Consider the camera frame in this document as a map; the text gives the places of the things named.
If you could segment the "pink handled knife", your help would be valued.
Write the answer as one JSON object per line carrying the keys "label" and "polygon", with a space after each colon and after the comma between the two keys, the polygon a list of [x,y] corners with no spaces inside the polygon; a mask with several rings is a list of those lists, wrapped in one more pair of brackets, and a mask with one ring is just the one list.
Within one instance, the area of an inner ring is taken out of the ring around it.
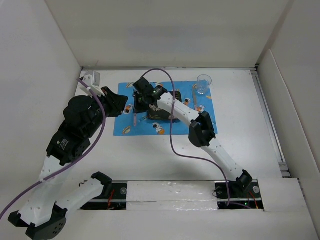
{"label": "pink handled knife", "polygon": [[137,114],[133,113],[133,126],[136,127],[137,126]]}

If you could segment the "black floral square plate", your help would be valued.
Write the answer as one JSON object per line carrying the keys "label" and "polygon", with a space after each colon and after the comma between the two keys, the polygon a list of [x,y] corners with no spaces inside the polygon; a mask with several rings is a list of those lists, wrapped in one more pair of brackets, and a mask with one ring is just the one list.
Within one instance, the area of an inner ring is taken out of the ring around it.
{"label": "black floral square plate", "polygon": [[[175,92],[175,98],[180,102],[182,101],[180,91]],[[170,121],[171,113],[159,108],[157,104],[150,104],[147,111],[147,118],[149,120]]]}

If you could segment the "blue space print cloth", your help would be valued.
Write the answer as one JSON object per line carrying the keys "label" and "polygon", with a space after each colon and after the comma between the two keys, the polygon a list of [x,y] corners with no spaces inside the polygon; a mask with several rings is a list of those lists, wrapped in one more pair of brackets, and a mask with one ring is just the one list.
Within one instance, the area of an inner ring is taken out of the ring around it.
{"label": "blue space print cloth", "polygon": [[148,82],[118,85],[127,96],[123,113],[115,119],[114,136],[188,135],[211,140],[217,124],[211,93],[198,94],[195,81]]}

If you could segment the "pink handled fork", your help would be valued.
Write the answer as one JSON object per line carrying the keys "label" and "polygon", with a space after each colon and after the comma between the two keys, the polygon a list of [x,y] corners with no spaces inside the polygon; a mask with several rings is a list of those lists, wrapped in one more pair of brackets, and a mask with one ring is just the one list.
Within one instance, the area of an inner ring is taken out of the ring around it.
{"label": "pink handled fork", "polygon": [[203,111],[203,108],[201,106],[198,106],[196,92],[197,92],[197,84],[195,83],[192,85],[192,99],[193,99],[194,109],[201,113]]}

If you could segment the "clear plastic cup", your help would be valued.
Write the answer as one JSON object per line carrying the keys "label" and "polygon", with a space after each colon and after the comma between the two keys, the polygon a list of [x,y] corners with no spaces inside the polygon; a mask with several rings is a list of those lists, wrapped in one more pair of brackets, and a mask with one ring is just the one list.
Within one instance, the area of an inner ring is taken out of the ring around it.
{"label": "clear plastic cup", "polygon": [[210,89],[212,78],[207,74],[201,74],[197,77],[196,91],[200,95],[204,95]]}

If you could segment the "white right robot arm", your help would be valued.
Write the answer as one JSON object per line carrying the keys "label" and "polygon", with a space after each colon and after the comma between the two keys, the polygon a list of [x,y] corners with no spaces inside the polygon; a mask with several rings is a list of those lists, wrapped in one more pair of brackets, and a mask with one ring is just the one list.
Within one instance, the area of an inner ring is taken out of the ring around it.
{"label": "white right robot arm", "polygon": [[188,127],[190,143],[205,151],[222,170],[228,180],[229,194],[241,198],[249,192],[252,176],[227,153],[217,139],[211,116],[208,112],[196,111],[176,98],[176,91],[168,91],[161,85],[153,86],[144,77],[133,84],[138,106],[147,110],[156,105]]}

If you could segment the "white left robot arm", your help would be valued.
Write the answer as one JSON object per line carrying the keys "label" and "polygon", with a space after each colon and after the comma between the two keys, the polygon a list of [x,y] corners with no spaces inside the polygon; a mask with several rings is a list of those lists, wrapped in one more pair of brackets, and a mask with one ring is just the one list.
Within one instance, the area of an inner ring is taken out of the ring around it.
{"label": "white left robot arm", "polygon": [[57,199],[74,163],[92,146],[90,138],[106,123],[106,118],[120,116],[127,101],[127,96],[103,87],[97,99],[79,95],[68,102],[63,110],[64,121],[46,149],[40,184],[26,205],[9,215],[11,224],[26,228],[25,234],[32,240],[52,240],[72,212],[94,198],[104,199],[111,194],[112,179],[98,171],[66,198]]}

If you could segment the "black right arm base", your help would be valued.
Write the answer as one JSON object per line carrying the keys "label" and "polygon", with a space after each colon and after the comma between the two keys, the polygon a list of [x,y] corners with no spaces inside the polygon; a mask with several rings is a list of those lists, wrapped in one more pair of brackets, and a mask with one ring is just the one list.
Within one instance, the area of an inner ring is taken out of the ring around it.
{"label": "black right arm base", "polygon": [[218,210],[263,210],[264,204],[262,200],[260,186],[257,180],[253,181],[248,189],[244,192],[236,193],[231,188],[230,203],[228,204],[227,185],[223,181],[215,182],[215,189],[212,195],[217,198]]}

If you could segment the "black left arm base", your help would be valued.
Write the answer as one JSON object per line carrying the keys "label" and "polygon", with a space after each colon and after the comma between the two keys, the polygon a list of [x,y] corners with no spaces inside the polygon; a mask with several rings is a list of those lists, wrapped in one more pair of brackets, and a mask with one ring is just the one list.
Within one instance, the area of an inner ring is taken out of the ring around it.
{"label": "black left arm base", "polygon": [[102,194],[98,197],[93,198],[85,205],[81,210],[107,210],[107,211],[118,211],[127,209],[127,193],[128,183],[125,181],[114,181],[110,190],[103,190]]}

